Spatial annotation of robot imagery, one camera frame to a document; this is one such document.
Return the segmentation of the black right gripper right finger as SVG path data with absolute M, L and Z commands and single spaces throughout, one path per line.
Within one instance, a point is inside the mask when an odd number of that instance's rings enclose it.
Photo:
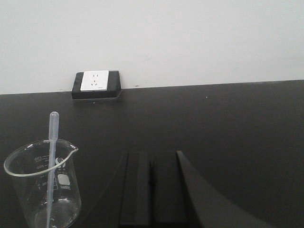
M 156 152 L 152 176 L 155 228 L 272 227 L 220 194 L 182 151 Z

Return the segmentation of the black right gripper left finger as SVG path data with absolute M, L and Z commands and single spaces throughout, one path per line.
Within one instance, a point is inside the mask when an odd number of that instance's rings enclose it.
M 115 177 L 80 227 L 150 228 L 150 190 L 148 153 L 125 153 Z

